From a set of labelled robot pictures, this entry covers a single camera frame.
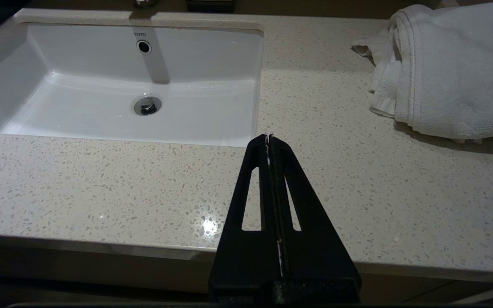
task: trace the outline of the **undermount sink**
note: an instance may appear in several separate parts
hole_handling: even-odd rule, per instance
[[[18,24],[0,34],[0,134],[246,146],[262,42],[254,30]]]

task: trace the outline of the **towel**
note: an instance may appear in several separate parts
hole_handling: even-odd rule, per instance
[[[493,3],[409,6],[352,47],[376,64],[375,113],[426,135],[493,136]]]

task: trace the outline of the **countertop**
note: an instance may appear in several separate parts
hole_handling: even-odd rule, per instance
[[[368,110],[374,66],[349,43],[385,20],[134,14],[15,20],[262,30],[258,133],[293,148],[357,265],[493,275],[493,139],[459,145]],[[244,150],[0,135],[0,235],[213,252]]]

